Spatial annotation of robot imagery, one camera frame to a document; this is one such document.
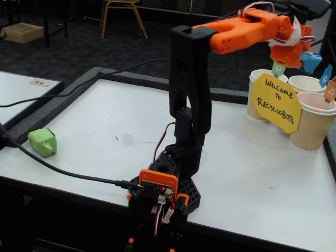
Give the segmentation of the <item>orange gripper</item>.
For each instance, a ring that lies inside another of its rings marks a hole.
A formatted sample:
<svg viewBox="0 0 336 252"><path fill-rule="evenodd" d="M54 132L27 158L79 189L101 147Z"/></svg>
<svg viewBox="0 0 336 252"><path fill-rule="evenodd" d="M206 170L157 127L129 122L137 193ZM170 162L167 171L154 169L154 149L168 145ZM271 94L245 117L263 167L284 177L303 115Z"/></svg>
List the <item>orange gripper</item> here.
<svg viewBox="0 0 336 252"><path fill-rule="evenodd" d="M295 46L278 46L271 47L270 57L279 65L288 67L302 67L300 57L304 51L311 51L311 43L314 42L312 35L312 26L301 26L301 41Z"/></svg>

